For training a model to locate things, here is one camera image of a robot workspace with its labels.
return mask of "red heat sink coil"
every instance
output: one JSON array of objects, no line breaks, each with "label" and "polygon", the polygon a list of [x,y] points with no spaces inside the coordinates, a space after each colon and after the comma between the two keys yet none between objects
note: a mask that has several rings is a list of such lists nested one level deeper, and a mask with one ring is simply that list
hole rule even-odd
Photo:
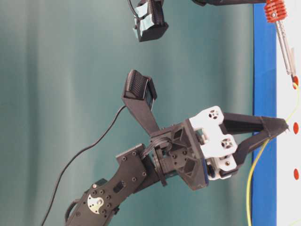
[{"label": "red heat sink coil", "polygon": [[267,0],[264,9],[269,23],[283,20],[287,16],[283,0]]}]

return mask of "blue strip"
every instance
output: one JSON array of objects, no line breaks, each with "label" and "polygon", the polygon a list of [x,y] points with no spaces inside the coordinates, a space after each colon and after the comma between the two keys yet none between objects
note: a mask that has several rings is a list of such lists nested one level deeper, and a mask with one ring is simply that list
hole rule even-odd
[{"label": "blue strip", "polygon": [[[254,4],[254,115],[276,117],[276,28],[268,24],[265,4]],[[253,226],[277,225],[276,140],[264,150],[253,176]]]}]

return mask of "robotic arm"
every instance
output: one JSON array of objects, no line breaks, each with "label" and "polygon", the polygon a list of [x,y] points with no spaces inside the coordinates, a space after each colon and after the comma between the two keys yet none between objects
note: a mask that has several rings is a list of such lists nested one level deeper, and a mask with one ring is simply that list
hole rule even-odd
[{"label": "robotic arm", "polygon": [[[156,98],[152,79],[132,70],[122,99],[149,134],[150,145],[139,144],[117,155],[116,174],[109,181],[93,183],[72,202],[65,214],[66,226],[106,226],[129,195],[159,181],[166,186],[170,177],[180,176],[192,190],[208,186],[209,180],[229,178],[248,153],[288,129],[284,119],[223,113],[218,106],[159,129],[151,113]],[[257,134],[240,144],[233,137],[253,132]]]},{"label": "robotic arm", "polygon": [[[221,6],[247,3],[265,3],[266,0],[192,0],[194,3],[204,6],[206,4]],[[164,0],[141,0],[136,8],[133,8],[131,0],[128,0],[133,12],[135,26],[133,31],[136,38],[142,41],[156,40],[163,36],[168,29],[163,14]]]}]

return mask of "red dot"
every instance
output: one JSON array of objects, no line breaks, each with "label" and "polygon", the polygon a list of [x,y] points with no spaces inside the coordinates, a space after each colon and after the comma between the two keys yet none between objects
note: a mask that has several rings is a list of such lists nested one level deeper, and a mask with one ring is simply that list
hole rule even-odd
[{"label": "red dot", "polygon": [[298,77],[297,77],[297,76],[294,76],[294,77],[293,77],[293,81],[294,81],[294,83],[296,83],[296,84],[297,84],[297,86],[299,86],[299,79],[298,79]]},{"label": "red dot", "polygon": [[293,176],[295,177],[296,180],[299,179],[299,172],[298,172],[297,169],[295,169],[295,170],[293,171]]},{"label": "red dot", "polygon": [[293,132],[295,134],[297,134],[299,132],[299,125],[296,122],[293,124]]}]

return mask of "teal wall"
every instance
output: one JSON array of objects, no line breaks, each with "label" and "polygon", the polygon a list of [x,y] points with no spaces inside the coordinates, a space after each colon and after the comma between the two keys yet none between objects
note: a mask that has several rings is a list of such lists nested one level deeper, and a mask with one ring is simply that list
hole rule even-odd
[{"label": "teal wall", "polygon": [[[122,105],[130,69],[153,77],[161,127],[213,105],[252,114],[252,6],[166,0],[164,10],[164,37],[138,43],[125,0],[0,0],[1,226],[39,225],[59,171]],[[115,155],[138,143],[148,136],[125,110],[67,170],[46,225],[63,225],[69,203],[111,178]],[[246,225],[249,166],[195,192],[180,178],[158,183],[128,198],[110,225]]]}]

